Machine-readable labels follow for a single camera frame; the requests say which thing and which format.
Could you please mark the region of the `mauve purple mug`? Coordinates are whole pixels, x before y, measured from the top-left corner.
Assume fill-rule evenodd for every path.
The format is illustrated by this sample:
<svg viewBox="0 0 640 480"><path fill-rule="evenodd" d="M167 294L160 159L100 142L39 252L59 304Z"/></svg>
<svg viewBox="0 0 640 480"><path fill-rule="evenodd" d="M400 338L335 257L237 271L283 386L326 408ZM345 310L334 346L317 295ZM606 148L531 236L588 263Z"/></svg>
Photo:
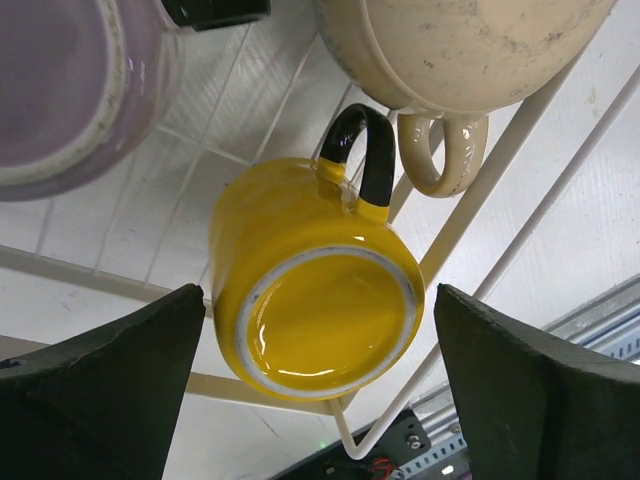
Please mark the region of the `mauve purple mug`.
<svg viewBox="0 0 640 480"><path fill-rule="evenodd" d="M267 1L5 1L1 198L49 198L96 180L160 120L182 39L259 21Z"/></svg>

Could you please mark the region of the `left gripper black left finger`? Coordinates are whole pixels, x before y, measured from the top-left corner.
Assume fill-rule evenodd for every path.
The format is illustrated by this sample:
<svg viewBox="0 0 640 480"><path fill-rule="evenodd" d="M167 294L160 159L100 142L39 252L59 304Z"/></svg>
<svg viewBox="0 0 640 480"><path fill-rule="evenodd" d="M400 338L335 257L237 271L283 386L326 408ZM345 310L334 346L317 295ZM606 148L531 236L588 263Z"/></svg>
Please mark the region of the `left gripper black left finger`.
<svg viewBox="0 0 640 480"><path fill-rule="evenodd" d="M162 477L205 317L186 284L1 362L4 479Z"/></svg>

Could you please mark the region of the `clear acrylic dish rack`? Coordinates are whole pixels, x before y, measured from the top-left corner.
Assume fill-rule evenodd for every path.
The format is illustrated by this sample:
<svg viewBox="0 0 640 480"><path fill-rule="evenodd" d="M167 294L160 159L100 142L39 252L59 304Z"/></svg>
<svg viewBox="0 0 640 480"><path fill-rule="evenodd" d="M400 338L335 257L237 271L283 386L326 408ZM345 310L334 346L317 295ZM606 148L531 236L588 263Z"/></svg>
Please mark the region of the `clear acrylic dish rack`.
<svg viewBox="0 0 640 480"><path fill-rule="evenodd" d="M186 283L207 286L207 228L224 187L261 160L314 154L335 114L364 100L327 53L310 4L183 41L170 111L108 174L1 207L1 332L54 344ZM639 64L639 5L617 2L539 115L490 116L487 154L526 136L437 274L475 291ZM544 326L639 270L639 101L632 98L490 289Z"/></svg>

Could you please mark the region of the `yellow glass cup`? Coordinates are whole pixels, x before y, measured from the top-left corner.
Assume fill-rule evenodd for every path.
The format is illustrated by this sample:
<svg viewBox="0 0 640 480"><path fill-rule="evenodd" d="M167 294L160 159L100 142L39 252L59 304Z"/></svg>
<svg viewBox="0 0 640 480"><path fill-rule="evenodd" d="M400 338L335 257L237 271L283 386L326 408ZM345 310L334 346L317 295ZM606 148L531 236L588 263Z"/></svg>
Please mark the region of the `yellow glass cup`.
<svg viewBox="0 0 640 480"><path fill-rule="evenodd" d="M215 333L250 387L337 398L409 347L425 286L388 221L395 162L389 120L356 103L333 121L316 159L261 163L219 197L209 229Z"/></svg>

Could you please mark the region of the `beige stoneware mug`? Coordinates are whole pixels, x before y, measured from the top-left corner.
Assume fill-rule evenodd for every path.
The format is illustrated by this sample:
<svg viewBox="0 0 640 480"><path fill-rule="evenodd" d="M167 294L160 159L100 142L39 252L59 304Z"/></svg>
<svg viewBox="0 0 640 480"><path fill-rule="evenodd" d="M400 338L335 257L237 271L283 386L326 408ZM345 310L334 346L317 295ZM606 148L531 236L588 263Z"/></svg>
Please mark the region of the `beige stoneware mug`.
<svg viewBox="0 0 640 480"><path fill-rule="evenodd" d="M320 35L370 98L398 114L404 171L426 196L475 180L489 114L524 100L595 35L611 3L317 1Z"/></svg>

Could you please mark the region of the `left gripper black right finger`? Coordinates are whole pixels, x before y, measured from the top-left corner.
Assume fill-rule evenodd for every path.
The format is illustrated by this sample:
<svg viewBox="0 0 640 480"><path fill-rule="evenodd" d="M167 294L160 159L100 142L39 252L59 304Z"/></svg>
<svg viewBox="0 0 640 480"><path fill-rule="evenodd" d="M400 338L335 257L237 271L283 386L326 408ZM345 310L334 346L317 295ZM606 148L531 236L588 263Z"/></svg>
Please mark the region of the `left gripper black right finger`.
<svg viewBox="0 0 640 480"><path fill-rule="evenodd" d="M638 478L638 366L447 284L434 318L473 478Z"/></svg>

